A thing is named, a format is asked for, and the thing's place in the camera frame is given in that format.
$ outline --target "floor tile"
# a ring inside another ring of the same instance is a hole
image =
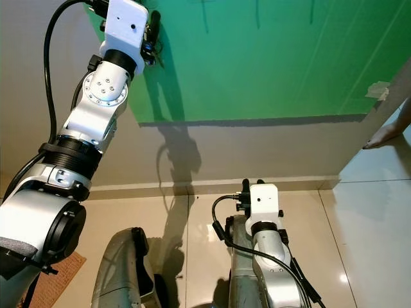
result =
[[[211,223],[211,205],[219,194],[190,196],[188,218],[187,298],[189,308],[224,308],[228,301],[230,250],[221,242]],[[217,219],[236,214],[234,200],[223,200],[216,209]]]
[[[170,307],[185,307],[188,197],[133,198],[84,202],[87,219],[76,251],[87,261],[54,308],[89,307],[101,257],[111,237],[142,227],[154,273],[166,281]]]
[[[411,180],[320,193],[358,308],[411,307]]]
[[[195,198],[189,213],[187,308],[227,306],[229,250],[214,234],[211,205],[219,195]],[[354,308],[342,261],[317,191],[282,192],[280,207],[292,253],[327,307]],[[237,214],[235,203],[224,200],[217,208],[225,223]]]
[[[399,110],[387,120],[397,118]],[[402,180],[411,178],[411,126],[402,136],[391,139],[380,148],[360,150],[341,171],[341,182]]]

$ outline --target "white end effector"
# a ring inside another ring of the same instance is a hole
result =
[[[148,11],[142,5],[131,0],[110,0],[100,54],[104,56],[110,49],[120,50],[136,63],[135,74],[141,74],[144,60],[140,49],[147,20]]]

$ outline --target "green wall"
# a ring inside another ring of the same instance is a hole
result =
[[[140,123],[365,114],[368,87],[411,55],[409,0],[145,4],[162,15],[164,68],[133,81]]]

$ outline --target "wire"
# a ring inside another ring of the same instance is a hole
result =
[[[22,308],[29,308],[31,299],[33,298],[34,290],[37,285],[37,281],[39,281],[40,273],[34,278],[33,282],[30,284],[30,287],[27,290],[26,298],[24,299],[24,303]]]
[[[50,40],[51,34],[53,33],[54,26],[57,22],[57,19],[63,13],[63,11],[69,6],[76,3],[85,3],[92,5],[91,0],[67,0],[61,4],[57,10],[54,12],[53,16],[50,19],[49,25],[47,27],[46,36],[44,37],[44,48],[43,48],[43,62],[44,62],[44,82],[46,84],[46,96],[47,103],[49,107],[49,116],[50,116],[50,136],[49,143],[53,143],[56,140],[57,136],[57,120],[56,120],[56,110],[54,107],[53,94],[51,91],[51,80],[50,80]]]
[[[91,73],[91,71],[87,71],[87,73],[85,73],[84,76],[82,77],[82,79],[78,82],[78,85],[77,85],[77,87],[76,87],[76,90],[74,90],[74,95],[73,95],[73,100],[71,101],[71,108],[70,108],[70,110],[73,110],[73,109],[76,107],[78,95],[79,95],[79,93],[80,93],[80,90],[81,90],[82,87],[83,87],[84,78],[85,78],[88,74],[90,74],[90,73]]]
[[[213,216],[213,222],[218,222],[217,217],[216,217],[216,206],[218,204],[218,202],[224,200],[224,199],[238,199],[238,197],[236,195],[225,195],[225,196],[221,196],[219,197],[216,201],[214,201],[213,206],[211,207],[211,215]],[[229,246],[240,250],[242,252],[247,252],[247,253],[251,253],[253,255],[258,255],[260,257],[266,258],[268,260],[271,260],[273,262],[275,262],[276,264],[280,265],[281,267],[283,267],[295,280],[295,282],[297,283],[299,289],[301,290],[302,293],[302,299],[304,302],[304,306],[305,308],[310,308],[311,307],[311,302],[308,299],[306,290],[304,289],[304,286],[302,285],[301,281],[298,279],[298,277],[295,275],[295,273],[293,273],[293,271],[291,270],[291,268],[285,264],[284,262],[280,261],[279,259],[275,258],[272,255],[269,255],[267,253],[263,253],[263,252],[259,252],[258,250],[254,250],[254,249],[250,249],[247,247],[242,247],[240,245],[237,245],[235,243],[233,243],[233,241],[231,241],[227,235],[225,233],[222,233],[221,236],[223,237],[224,241],[229,244]]]
[[[317,303],[319,303],[321,308],[326,308],[326,306],[324,305],[324,303],[321,300],[319,300]]]
[[[57,136],[57,120],[56,120],[56,111],[54,107],[53,95],[51,92],[51,80],[50,80],[50,61],[49,61],[49,53],[50,53],[50,40],[51,34],[53,33],[54,26],[57,22],[57,19],[60,17],[62,12],[68,8],[69,6],[76,4],[76,3],[86,3],[88,5],[92,5],[91,0],[67,0],[63,4],[61,4],[57,10],[54,12],[53,16],[50,19],[49,25],[47,27],[46,36],[44,37],[44,48],[43,48],[43,61],[44,61],[44,81],[46,84],[46,96],[47,96],[47,103],[49,108],[49,116],[50,116],[50,136],[48,143],[53,143],[56,140]],[[13,180],[7,187],[6,193],[4,194],[4,200],[9,197],[12,191],[15,189],[16,185],[20,182],[23,175],[34,166],[40,159],[44,157],[46,154],[45,151],[40,151],[39,154],[34,156],[20,171],[14,176]]]
[[[13,190],[15,189],[15,187],[17,186],[17,184],[20,182],[21,178],[23,177],[23,175],[31,168],[34,166],[34,164],[36,162],[38,162],[40,159],[42,159],[44,157],[44,155],[46,154],[46,151],[40,151],[39,154],[37,154],[36,156],[34,156],[26,165],[24,165],[23,168],[20,169],[19,172],[17,172],[17,174],[14,176],[13,180],[10,182],[10,184],[8,184],[6,193],[4,194],[4,200],[6,200],[9,195],[13,192]]]

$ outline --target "tape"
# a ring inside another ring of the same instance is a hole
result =
[[[390,83],[379,81],[373,83],[368,87],[368,92],[365,95],[366,98],[376,98],[379,101],[385,101],[387,98],[390,90],[389,90]]]

